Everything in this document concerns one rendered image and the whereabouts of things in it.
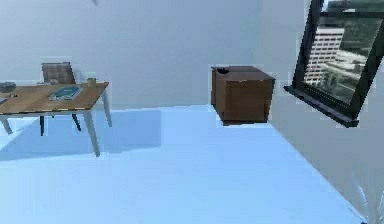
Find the wooden table with grey legs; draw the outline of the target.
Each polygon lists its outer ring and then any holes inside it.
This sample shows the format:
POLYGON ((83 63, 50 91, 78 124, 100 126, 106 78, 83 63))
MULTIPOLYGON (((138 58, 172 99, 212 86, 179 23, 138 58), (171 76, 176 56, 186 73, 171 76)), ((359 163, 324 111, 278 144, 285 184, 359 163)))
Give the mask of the wooden table with grey legs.
POLYGON ((60 88, 70 87, 70 84, 18 86, 13 91, 15 97, 10 97, 8 94, 2 95, 6 101, 0 104, 0 123, 6 133, 10 135, 13 131, 8 122, 9 118, 82 114, 93 152, 96 157, 99 157, 100 148, 91 111, 98 99, 102 98, 108 125, 112 126, 107 96, 108 85, 108 82, 96 83, 93 86, 86 83, 77 84, 82 91, 73 100, 57 101, 50 101, 48 97, 60 88))

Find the blue book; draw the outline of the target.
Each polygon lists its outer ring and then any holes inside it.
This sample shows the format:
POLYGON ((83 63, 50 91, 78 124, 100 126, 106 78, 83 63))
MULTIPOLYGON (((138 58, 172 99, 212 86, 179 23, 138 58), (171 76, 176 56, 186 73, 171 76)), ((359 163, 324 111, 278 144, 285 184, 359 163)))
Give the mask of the blue book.
POLYGON ((48 99, 50 101, 73 100, 82 92, 82 90, 83 88, 79 86, 62 87, 50 94, 48 99))

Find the brown slatted chair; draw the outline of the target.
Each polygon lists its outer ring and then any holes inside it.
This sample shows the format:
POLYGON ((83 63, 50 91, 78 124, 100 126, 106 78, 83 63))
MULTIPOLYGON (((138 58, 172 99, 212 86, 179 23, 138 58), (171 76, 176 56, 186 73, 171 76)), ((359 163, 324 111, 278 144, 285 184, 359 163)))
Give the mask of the brown slatted chair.
POLYGON ((74 73, 69 62, 43 63, 42 72, 45 84, 76 86, 74 73))

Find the dark grey bowl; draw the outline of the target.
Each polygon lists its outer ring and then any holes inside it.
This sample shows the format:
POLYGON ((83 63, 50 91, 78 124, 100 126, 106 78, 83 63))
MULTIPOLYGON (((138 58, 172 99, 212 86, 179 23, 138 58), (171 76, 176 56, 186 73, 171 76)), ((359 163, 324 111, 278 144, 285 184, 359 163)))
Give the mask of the dark grey bowl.
POLYGON ((16 88, 15 82, 0 82, 0 92, 8 93, 12 92, 16 88))

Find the black framed window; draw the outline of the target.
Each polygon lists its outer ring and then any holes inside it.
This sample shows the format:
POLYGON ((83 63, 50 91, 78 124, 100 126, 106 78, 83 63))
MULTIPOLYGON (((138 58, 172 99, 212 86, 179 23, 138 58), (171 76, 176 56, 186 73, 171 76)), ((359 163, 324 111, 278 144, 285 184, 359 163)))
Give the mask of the black framed window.
POLYGON ((349 128, 384 58, 384 0, 311 0, 285 90, 349 128))

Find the brown wooden cabinet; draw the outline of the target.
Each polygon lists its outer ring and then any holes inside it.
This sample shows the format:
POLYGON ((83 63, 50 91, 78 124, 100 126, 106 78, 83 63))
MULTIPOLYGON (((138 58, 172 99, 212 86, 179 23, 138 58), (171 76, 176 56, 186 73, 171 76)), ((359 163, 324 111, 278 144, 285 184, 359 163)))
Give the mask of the brown wooden cabinet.
POLYGON ((274 84, 275 78, 253 66, 212 67, 211 105, 224 125, 266 123, 274 84))

